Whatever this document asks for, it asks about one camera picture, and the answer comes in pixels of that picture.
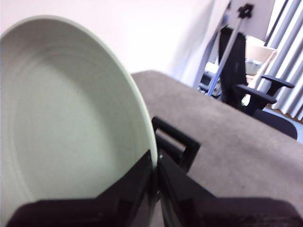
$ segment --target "gray table surface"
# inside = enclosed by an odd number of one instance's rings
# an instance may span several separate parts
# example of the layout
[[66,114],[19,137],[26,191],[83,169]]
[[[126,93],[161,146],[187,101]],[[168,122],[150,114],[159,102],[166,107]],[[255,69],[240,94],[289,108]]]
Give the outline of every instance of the gray table surface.
[[[202,143],[189,176],[218,197],[271,197],[303,216],[303,145],[155,71],[133,74],[150,117]],[[161,226],[155,213],[152,226]]]

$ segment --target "chair seat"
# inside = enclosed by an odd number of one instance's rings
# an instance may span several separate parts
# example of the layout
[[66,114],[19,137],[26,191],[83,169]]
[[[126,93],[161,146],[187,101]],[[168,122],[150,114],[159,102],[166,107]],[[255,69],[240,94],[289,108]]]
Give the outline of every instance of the chair seat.
[[274,114],[259,109],[256,110],[252,116],[258,119],[259,121],[289,135],[294,139],[297,139],[298,137],[295,126],[282,117],[276,116]]

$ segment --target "plate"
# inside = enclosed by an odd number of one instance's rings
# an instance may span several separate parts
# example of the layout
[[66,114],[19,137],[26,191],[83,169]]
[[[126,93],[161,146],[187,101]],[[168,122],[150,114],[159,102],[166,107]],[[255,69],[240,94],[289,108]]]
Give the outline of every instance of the plate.
[[142,96],[95,35],[60,17],[1,38],[1,224],[22,204],[101,194],[157,151]]

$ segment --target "black office chair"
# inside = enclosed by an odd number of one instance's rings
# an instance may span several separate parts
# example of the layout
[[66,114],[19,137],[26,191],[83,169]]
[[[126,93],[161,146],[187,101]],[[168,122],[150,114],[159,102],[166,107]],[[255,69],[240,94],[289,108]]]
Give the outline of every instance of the black office chair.
[[[221,29],[219,60],[221,60],[223,56],[231,34],[232,29],[228,27]],[[262,111],[267,104],[276,103],[276,99],[273,96],[281,87],[293,88],[294,85],[275,77],[263,75],[262,78],[271,81],[271,87],[267,93],[247,87],[245,42],[245,36],[238,33],[232,51],[220,75],[222,86],[221,100],[294,139],[297,139],[297,130],[293,124],[279,116]],[[246,94],[250,95],[250,102],[247,106],[243,106],[241,101]]]

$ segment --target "chair backrest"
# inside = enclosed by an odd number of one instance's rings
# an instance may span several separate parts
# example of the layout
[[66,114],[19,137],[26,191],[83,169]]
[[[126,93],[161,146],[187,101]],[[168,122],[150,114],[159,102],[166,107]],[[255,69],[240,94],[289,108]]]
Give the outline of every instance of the chair backrest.
[[[219,61],[221,61],[231,34],[232,29],[228,27],[221,29]],[[222,88],[221,100],[237,109],[240,109],[241,100],[244,95],[237,94],[233,87],[236,84],[247,85],[245,71],[245,42],[245,36],[238,33],[236,41],[232,47],[232,51],[226,61],[222,73],[220,74]]]
[[276,57],[276,53],[276,49],[266,46],[252,45],[246,42],[245,57],[263,63],[256,75],[253,77],[252,81],[249,82],[248,87],[256,87],[258,79],[264,74],[271,61]]

